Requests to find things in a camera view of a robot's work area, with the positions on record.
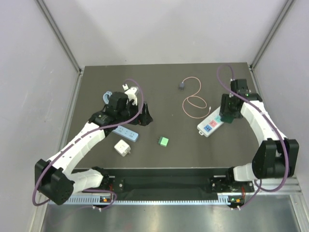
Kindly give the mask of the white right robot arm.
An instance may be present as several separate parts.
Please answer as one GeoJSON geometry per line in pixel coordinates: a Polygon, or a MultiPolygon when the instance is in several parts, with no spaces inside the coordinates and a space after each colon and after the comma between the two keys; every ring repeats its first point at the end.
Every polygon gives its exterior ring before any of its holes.
{"type": "Polygon", "coordinates": [[[274,125],[262,98],[258,93],[249,91],[245,79],[231,80],[230,90],[230,94],[222,95],[220,120],[232,123],[234,119],[245,118],[257,138],[259,148],[252,162],[228,169],[226,187],[237,191],[243,182],[293,176],[299,152],[297,140],[288,139],[274,125]]]}

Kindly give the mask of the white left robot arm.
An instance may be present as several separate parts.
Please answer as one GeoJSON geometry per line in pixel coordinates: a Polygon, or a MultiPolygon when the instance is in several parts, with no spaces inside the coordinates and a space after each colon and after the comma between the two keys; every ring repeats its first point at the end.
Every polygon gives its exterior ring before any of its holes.
{"type": "Polygon", "coordinates": [[[96,188],[106,191],[109,179],[104,171],[95,167],[84,172],[73,170],[85,155],[113,130],[125,124],[147,126],[153,119],[148,105],[138,101],[142,94],[139,87],[130,87],[124,92],[114,92],[103,109],[93,113],[81,131],[48,160],[40,159],[35,164],[35,187],[32,202],[35,206],[37,192],[57,205],[65,203],[71,195],[96,188]]]}

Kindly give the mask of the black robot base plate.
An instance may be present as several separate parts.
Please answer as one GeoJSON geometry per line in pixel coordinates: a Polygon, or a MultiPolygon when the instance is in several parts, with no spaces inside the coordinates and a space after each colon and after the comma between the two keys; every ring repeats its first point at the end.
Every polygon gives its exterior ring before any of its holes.
{"type": "Polygon", "coordinates": [[[216,200],[219,193],[254,191],[251,182],[226,181],[227,168],[118,168],[105,169],[100,187],[89,192],[110,190],[119,201],[216,200]]]}

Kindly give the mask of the light green plug adapter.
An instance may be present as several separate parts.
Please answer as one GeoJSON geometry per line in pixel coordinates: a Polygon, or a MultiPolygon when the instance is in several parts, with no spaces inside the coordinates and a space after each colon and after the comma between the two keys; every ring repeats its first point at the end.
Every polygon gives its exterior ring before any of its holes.
{"type": "Polygon", "coordinates": [[[163,147],[167,147],[168,143],[169,143],[169,139],[164,137],[164,136],[160,136],[158,138],[158,141],[157,143],[160,145],[160,146],[163,146],[163,147]]]}

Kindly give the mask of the dark green cube socket adapter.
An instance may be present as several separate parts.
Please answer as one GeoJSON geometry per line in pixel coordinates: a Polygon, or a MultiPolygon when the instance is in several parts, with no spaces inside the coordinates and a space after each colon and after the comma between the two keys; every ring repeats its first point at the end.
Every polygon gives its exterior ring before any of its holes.
{"type": "Polygon", "coordinates": [[[234,118],[232,116],[221,116],[221,121],[224,123],[231,124],[233,122],[234,118]]]}

